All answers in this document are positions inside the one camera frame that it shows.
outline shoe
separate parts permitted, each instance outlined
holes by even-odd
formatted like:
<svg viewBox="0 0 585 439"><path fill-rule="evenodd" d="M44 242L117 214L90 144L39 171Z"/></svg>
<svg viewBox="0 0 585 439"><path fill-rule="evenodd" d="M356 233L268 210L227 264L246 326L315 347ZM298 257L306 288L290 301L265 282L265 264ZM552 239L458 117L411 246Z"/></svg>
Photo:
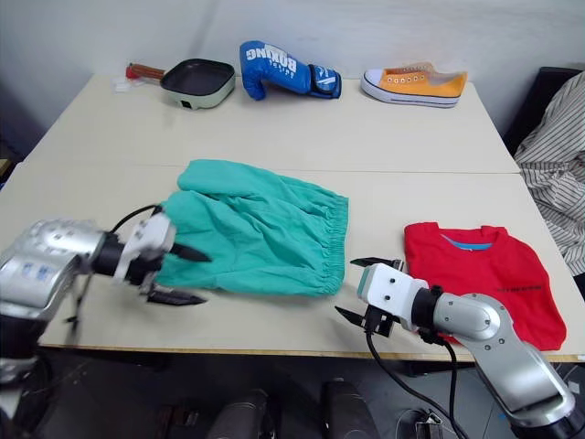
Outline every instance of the shoe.
<svg viewBox="0 0 585 439"><path fill-rule="evenodd" d="M422 62L366 70L361 87L383 102L451 108L459 101L466 81L467 72L439 73L429 62Z"/></svg>

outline white shoe sole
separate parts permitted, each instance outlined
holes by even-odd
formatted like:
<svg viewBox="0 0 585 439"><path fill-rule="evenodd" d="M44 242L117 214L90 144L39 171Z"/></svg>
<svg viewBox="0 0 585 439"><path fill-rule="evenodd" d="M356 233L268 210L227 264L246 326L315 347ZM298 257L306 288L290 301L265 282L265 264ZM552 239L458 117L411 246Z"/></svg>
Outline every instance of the white shoe sole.
<svg viewBox="0 0 585 439"><path fill-rule="evenodd" d="M372 84L369 80L366 79L366 76L362 76L361 87L362 90L370 96L373 96L379 101L388 103L401 103L403 105L426 105L437 108L452 108L459 101L459 97L442 98L439 96L393 93L392 91L386 91L379 88L377 85Z"/></svg>

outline black cable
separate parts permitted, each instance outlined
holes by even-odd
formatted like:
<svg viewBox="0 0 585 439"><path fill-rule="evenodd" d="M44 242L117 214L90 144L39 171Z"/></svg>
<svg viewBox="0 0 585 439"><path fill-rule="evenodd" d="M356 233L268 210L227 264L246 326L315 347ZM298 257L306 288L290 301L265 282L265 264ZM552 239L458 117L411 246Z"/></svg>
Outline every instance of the black cable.
<svg viewBox="0 0 585 439"><path fill-rule="evenodd" d="M113 226L113 228L110 230L110 233L114 233L115 231L117 231L124 222L126 222L127 220L129 220L130 218L135 217L136 215L138 215L139 213L143 213L146 212L147 210L150 209L156 209L156 208L160 208L160 205L158 204L149 204L148 206L144 206L143 208L139 208L137 210L134 210L132 212L130 212L128 215L126 215L124 218L120 219L115 226Z"/></svg>
<svg viewBox="0 0 585 439"><path fill-rule="evenodd" d="M463 430L459 427L459 425L455 422L455 388L457 387L457 357L455 356L455 351L453 350L451 343L447 340L443 340L443 346L447 348L449 351L449 355L451 356L451 386L449 389L449 421L451 421L451 425L453 426L453 430L457 437L461 437L460 434L463 433Z"/></svg>
<svg viewBox="0 0 585 439"><path fill-rule="evenodd" d="M372 357L374 357L374 360L376 361L376 363L390 376L390 378L392 378L404 391L410 393L412 396L420 399L423 402L426 402L427 404L431 405L432 407L434 407L435 409L437 409L439 412L441 412L445 417L449 418L451 420L451 416L449 415L449 413L443 409L439 403L437 403L435 400L432 400L431 398L429 398L428 396L423 395L422 393L419 393L417 391L415 391L414 389L412 389L406 382L404 382L403 380L400 379L400 377L393 371L390 370L386 367L386 365L384 364L384 362L382 361L382 358L379 356L378 351L376 350L376 347L374 346L374 342L372 341L372 333L371 332L366 332L366 342L367 342L367 347L369 348L369 351L372 354ZM467 435L467 433L463 430L463 428L454 420L451 420L452 422L452 427L453 430L455 432L457 432L457 436L461 439L469 439L469 436Z"/></svg>

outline blue boxing glove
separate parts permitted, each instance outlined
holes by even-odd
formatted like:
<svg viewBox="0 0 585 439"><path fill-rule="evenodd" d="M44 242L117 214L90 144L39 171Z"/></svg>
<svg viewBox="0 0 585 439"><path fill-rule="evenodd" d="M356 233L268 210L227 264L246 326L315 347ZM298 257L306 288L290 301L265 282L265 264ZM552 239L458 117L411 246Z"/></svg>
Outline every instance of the blue boxing glove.
<svg viewBox="0 0 585 439"><path fill-rule="evenodd" d="M239 62L244 88L252 99L266 97L263 80L299 94L333 99L341 94L341 76L326 67L308 66L277 48L261 41L246 41L239 47Z"/></svg>

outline red cloth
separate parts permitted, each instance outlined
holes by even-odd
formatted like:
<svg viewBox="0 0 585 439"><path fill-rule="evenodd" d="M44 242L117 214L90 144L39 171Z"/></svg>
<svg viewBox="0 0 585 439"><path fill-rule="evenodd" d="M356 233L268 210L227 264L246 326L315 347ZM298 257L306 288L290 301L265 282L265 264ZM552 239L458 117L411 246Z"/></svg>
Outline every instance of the red cloth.
<svg viewBox="0 0 585 439"><path fill-rule="evenodd" d="M557 350L567 329L550 293L548 274L534 251L503 227L440 229L436 222L404 229L409 274L440 285L447 293L481 293L499 300L514 319L520 339L540 350ZM491 243L464 250L450 240Z"/></svg>

